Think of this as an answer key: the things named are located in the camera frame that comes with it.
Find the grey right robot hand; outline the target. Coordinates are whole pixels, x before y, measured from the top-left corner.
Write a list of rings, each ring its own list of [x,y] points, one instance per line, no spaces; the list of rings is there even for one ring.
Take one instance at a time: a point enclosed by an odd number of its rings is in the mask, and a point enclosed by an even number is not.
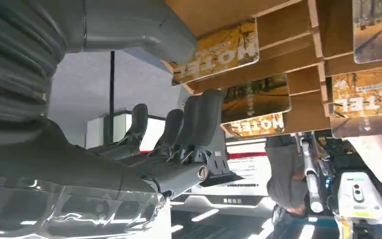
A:
[[[130,47],[186,63],[197,42],[162,0],[0,0],[0,239],[129,238],[153,227],[168,199],[239,179],[219,90],[170,111],[148,154],[139,150],[145,104],[122,140],[90,149],[46,118],[65,55]]]

